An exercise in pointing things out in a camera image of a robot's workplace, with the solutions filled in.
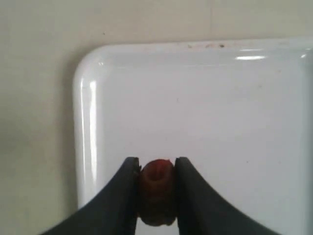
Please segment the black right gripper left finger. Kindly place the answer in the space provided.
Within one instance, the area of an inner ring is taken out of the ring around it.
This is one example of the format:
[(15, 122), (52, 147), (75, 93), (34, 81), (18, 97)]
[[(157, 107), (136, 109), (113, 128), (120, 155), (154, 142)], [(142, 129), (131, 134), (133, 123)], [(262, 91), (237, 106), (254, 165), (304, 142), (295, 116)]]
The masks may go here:
[(102, 190), (44, 235), (134, 235), (139, 159), (127, 157)]

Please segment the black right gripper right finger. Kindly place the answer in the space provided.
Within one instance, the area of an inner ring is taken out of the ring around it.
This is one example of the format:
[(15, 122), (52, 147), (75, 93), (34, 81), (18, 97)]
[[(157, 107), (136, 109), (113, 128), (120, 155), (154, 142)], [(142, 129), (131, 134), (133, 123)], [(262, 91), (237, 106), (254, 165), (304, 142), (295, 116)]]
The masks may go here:
[(187, 157), (175, 161), (178, 229), (181, 235), (274, 235), (222, 198)]

